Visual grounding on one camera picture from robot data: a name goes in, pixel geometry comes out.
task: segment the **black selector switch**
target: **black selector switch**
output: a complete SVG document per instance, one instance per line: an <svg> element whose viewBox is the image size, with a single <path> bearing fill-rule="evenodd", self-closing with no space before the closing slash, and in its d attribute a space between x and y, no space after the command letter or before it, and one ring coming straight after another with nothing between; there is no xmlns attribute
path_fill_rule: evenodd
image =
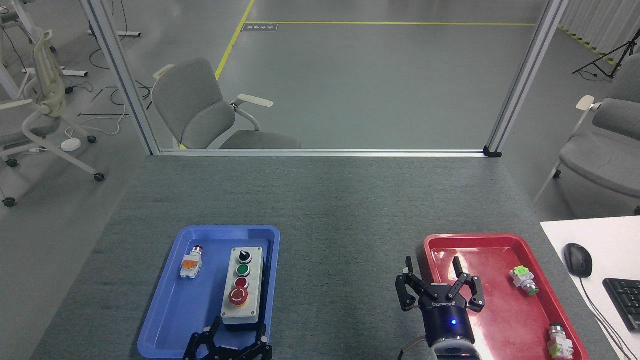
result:
<svg viewBox="0 0 640 360"><path fill-rule="evenodd" d="M240 255L238 255L238 260L240 260L241 264L248 264L251 262L251 253L248 251L241 251Z"/></svg>

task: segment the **office chair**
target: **office chair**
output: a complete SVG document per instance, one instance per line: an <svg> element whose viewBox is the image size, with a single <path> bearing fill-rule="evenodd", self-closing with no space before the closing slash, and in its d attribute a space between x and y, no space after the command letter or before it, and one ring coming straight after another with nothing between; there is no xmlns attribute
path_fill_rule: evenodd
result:
<svg viewBox="0 0 640 360"><path fill-rule="evenodd" d="M86 136L89 143L97 141L95 136L89 135L83 128L62 116L67 108L65 85L60 77L60 67L49 46L49 40L52 37L51 30L43 32L40 28L33 28L33 32L36 38L33 46L36 77L28 83L29 74L27 74L22 81L20 93L24 95L26 92L34 92L37 95L31 99L20 98L16 101L0 102L0 113L2 113L0 156L9 167L16 167L18 166L17 160L9 159L9 155L41 146L90 173L94 180L103 181L104 174L97 172L94 168L45 139L58 130L62 121ZM3 203L10 207L15 204L15 199L8 197L4 199Z"/></svg>
<svg viewBox="0 0 640 360"><path fill-rule="evenodd" d="M248 119L254 130L239 130L221 149L302 148L294 138L260 131L257 120L239 108L245 102L270 108L273 102L249 95L225 102L211 64L203 58L167 65L154 78L152 102L173 137L187 149L206 149L234 125L236 113Z"/></svg>
<svg viewBox="0 0 640 360"><path fill-rule="evenodd" d="M640 54L627 58L613 81L613 89L603 102L583 97L576 108L584 111L573 133L560 150L560 159L536 195L534 204L551 179L560 177L561 164L585 179L614 192L640 198ZM617 135L594 132L576 135L590 111L593 125ZM626 136L637 141L622 142ZM640 215L640 206L634 211Z"/></svg>
<svg viewBox="0 0 640 360"><path fill-rule="evenodd" d="M2 6L0 8L0 29L2 30L2 33L0 33L0 62L2 63L2 65L4 65L4 67L9 66L9 64L4 59L4 37L8 37L5 32L7 29L14 28L15 26L18 26L20 30L22 30L22 32L25 34L25 36L27 36L29 43L33 44L31 35L29 34L29 31L27 31L22 21L20 21L20 15L18 14L18 12L14 8L11 8L9 6ZM56 48L51 46L50 44L49 48L53 53L56 52Z"/></svg>

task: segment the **keyboard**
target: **keyboard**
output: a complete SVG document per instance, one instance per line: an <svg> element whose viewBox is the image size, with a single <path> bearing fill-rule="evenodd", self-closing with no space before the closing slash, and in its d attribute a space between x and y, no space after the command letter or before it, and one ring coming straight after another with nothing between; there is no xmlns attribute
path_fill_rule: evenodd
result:
<svg viewBox="0 0 640 360"><path fill-rule="evenodd" d="M629 331L640 332L640 281L607 278L602 284Z"/></svg>

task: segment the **gray carpet surface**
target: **gray carpet surface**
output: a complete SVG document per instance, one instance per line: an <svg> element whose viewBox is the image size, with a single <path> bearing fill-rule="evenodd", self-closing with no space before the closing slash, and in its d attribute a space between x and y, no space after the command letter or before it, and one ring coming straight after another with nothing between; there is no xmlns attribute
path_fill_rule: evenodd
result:
<svg viewBox="0 0 640 360"><path fill-rule="evenodd" d="M426 236L451 233L527 240L590 357L617 358L500 159L158 156L32 359L141 359L138 334L175 236L204 224L279 228L275 359L397 358L424 328L418 310L400 310L395 276ZM420 349L404 359L424 358Z"/></svg>

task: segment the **blue tray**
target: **blue tray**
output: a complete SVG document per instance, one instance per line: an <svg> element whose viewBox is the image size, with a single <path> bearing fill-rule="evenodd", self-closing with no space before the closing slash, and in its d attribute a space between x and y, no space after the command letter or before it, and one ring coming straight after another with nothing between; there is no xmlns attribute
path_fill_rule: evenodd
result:
<svg viewBox="0 0 640 360"><path fill-rule="evenodd" d="M193 246L201 245L202 269L195 279L181 278L182 258ZM220 315L231 249L257 247L267 249L264 259L262 315L271 338L271 312L278 267L280 231L266 225L198 225L180 231L169 253L156 294L138 338L138 351L144 357L182 359L191 334L202 332ZM243 348L256 338L255 331L227 332L220 326L217 346ZM206 355L206 347L198 357Z"/></svg>

